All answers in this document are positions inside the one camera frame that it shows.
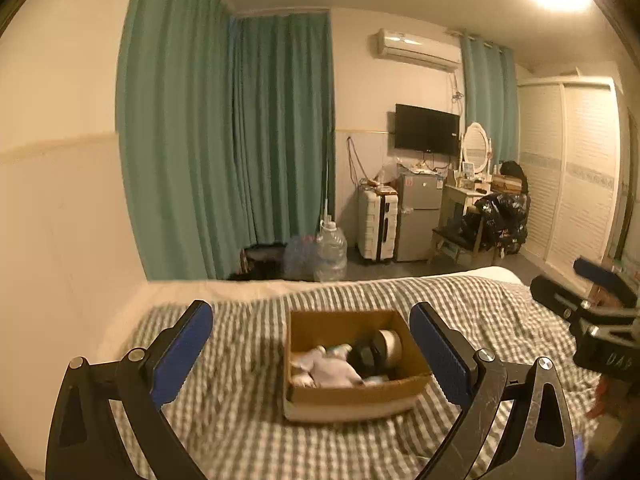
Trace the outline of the right hand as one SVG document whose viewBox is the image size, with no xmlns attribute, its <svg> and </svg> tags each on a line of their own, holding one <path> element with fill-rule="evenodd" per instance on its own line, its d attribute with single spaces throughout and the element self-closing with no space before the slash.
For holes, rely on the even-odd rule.
<svg viewBox="0 0 640 480">
<path fill-rule="evenodd" d="M 601 375 L 596 387 L 596 397 L 587 417 L 595 419 L 603 414 L 625 415 L 638 404 L 631 394 L 631 384 Z"/>
</svg>

